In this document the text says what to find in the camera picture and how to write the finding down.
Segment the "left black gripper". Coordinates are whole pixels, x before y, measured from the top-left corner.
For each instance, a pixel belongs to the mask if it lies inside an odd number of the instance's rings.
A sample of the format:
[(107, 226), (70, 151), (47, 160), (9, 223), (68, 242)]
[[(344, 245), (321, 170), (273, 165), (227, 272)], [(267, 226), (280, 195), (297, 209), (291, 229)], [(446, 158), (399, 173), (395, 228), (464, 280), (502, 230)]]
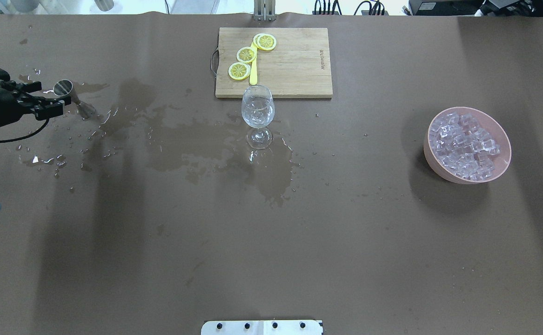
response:
[(32, 101), (31, 93), (42, 90), (41, 82), (16, 82), (0, 78), (0, 127), (19, 121), (24, 114), (31, 114), (38, 121), (64, 115), (69, 98), (42, 98)]

